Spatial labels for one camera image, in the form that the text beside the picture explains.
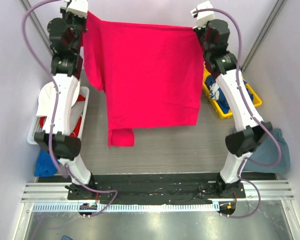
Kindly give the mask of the pink t shirt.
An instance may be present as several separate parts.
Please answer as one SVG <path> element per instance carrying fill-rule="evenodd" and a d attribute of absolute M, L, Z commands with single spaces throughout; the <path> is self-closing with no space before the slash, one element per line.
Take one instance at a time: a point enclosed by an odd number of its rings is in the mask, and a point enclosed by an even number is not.
<path fill-rule="evenodd" d="M 189 26 L 106 21 L 87 15 L 84 71 L 104 92 L 108 146 L 132 147 L 135 129 L 194 126 L 203 54 Z"/>

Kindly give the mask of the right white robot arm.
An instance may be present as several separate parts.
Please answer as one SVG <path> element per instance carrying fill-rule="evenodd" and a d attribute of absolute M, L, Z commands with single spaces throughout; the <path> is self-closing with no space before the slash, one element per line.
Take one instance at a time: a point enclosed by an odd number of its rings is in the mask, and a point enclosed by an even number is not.
<path fill-rule="evenodd" d="M 194 31 L 202 47 L 205 68 L 221 88 L 235 122 L 236 132 L 225 138 L 228 154 L 215 186 L 216 193 L 226 198 L 239 188 L 245 160 L 262 143 L 266 132 L 272 130 L 272 124 L 259 115 L 241 71 L 236 69 L 237 58 L 227 49 L 230 36 L 228 23 L 212 19 Z"/>

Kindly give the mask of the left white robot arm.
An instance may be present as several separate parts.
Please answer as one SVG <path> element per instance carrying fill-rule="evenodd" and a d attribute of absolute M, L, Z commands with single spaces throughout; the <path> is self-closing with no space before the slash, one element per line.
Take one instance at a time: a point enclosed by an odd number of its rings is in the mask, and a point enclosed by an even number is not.
<path fill-rule="evenodd" d="M 80 156 L 81 140 L 71 136 L 70 129 L 72 102 L 83 65 L 80 52 L 87 17 L 86 12 L 64 10 L 61 18 L 54 18 L 47 25 L 52 50 L 51 69 L 47 72 L 53 83 L 51 108 L 43 130 L 34 139 L 50 155 L 58 172 L 64 178 L 71 177 L 79 194 L 90 200 L 96 195 L 97 186 Z"/>

